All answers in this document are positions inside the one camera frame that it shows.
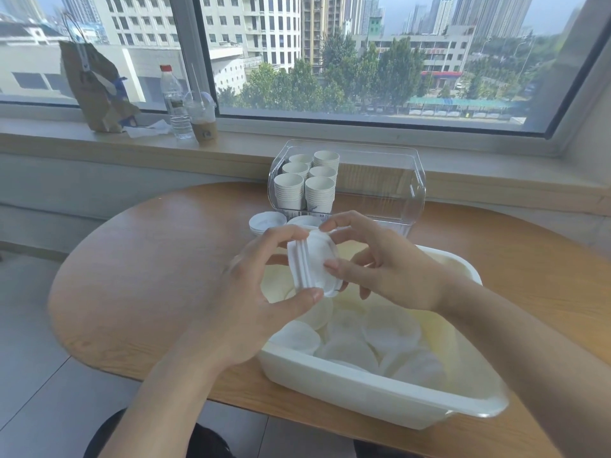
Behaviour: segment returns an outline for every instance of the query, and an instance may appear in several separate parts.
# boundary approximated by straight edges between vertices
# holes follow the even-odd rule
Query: plastic bottle
[[[182,85],[172,74],[172,66],[161,65],[159,67],[161,68],[161,92],[170,116],[174,136],[179,140],[195,138],[189,114],[183,102],[185,92]]]

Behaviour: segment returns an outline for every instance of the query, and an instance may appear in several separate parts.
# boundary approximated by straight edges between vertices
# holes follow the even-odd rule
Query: person's right hand
[[[326,270],[336,278],[358,284],[361,299],[373,291],[406,308],[438,311],[455,277],[414,244],[393,230],[358,212],[333,215],[320,226],[333,231],[336,244],[356,240],[369,247],[355,254],[351,261],[325,262]]]

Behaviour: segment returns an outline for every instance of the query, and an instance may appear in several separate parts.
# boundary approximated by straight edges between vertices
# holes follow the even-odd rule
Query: forearm
[[[486,357],[565,456],[611,453],[607,364],[474,283],[457,281],[439,310]]]
[[[100,458],[181,458],[222,360],[189,329],[155,365]]]

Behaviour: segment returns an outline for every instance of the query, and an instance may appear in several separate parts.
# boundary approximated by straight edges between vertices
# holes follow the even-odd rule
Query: brown paper bag
[[[115,65],[90,43],[59,42],[62,69],[91,130],[120,133],[136,126],[140,109],[130,103]]]

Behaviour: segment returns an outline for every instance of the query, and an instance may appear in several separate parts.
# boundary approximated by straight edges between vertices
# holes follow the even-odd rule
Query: table
[[[248,219],[269,209],[265,185],[218,183],[168,193],[112,218],[57,273],[48,304],[57,338],[86,365],[144,379],[252,238]],[[464,257],[485,286],[611,363],[605,259],[523,220],[443,203],[427,203],[409,237]],[[455,415],[412,431],[273,384],[251,360],[223,373],[210,399],[432,457],[560,456],[515,396],[496,418]]]

